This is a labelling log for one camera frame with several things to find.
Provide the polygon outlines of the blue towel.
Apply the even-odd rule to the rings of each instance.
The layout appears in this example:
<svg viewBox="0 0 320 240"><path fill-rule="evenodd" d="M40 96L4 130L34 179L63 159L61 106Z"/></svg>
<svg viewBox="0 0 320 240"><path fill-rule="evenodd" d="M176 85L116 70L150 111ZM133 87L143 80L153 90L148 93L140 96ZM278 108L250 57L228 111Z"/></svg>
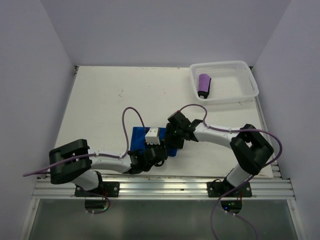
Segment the blue towel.
<svg viewBox="0 0 320 240"><path fill-rule="evenodd" d="M164 139L166 129L164 127L159 128L159 138ZM139 151L143 153L146 150L145 146L145 129L143 127L135 126L132 129L130 151ZM178 149L169 147L167 154L169 157L175 157L177 155Z"/></svg>

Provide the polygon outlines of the black purple microfiber towel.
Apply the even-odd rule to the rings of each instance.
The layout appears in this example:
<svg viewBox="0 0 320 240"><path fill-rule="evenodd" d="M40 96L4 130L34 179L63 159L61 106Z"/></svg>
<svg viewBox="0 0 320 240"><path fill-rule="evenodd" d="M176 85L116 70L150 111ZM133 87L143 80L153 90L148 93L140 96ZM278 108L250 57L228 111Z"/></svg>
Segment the black purple microfiber towel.
<svg viewBox="0 0 320 240"><path fill-rule="evenodd" d="M201 99L208 98L210 94L211 80L212 78L205 73L199 75L197 94Z"/></svg>

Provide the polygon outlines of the white plastic perforated basket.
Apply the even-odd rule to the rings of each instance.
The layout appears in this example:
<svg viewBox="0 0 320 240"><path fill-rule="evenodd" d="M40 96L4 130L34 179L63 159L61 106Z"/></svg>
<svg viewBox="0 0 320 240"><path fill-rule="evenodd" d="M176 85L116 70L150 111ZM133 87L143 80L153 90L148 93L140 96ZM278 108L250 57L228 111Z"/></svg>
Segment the white plastic perforated basket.
<svg viewBox="0 0 320 240"><path fill-rule="evenodd" d="M199 75L211 77L207 99L198 96ZM248 64L242 60L192 64L189 67L191 87L196 99L204 105L248 101L259 95L258 85Z"/></svg>

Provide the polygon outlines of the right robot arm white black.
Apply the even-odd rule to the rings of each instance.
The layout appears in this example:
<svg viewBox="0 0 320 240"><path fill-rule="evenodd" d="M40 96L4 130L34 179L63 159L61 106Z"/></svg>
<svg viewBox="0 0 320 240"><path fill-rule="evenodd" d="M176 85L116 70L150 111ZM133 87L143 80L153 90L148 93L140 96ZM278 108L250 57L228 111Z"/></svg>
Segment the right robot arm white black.
<svg viewBox="0 0 320 240"><path fill-rule="evenodd" d="M238 164L223 181L213 181L208 185L219 197L223 194L235 196L241 190L241 184L249 177L258 175L274 153L273 147L251 124L219 131L217 127L208 126L204 120L190 121L180 111L167 120L164 142L171 148L182 149L184 141L193 141L217 144L232 150Z"/></svg>

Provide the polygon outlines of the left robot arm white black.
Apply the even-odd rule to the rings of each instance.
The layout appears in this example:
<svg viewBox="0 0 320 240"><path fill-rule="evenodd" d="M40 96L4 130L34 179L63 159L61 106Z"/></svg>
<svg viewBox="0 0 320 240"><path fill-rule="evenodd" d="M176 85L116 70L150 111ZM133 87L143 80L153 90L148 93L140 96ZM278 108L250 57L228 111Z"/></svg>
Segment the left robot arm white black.
<svg viewBox="0 0 320 240"><path fill-rule="evenodd" d="M143 149L130 150L120 157L91 152L87 140L78 139L49 152L50 183L73 183L96 197L104 190L100 170L137 175L162 166L167 158L168 150L163 141L156 145L145 144Z"/></svg>

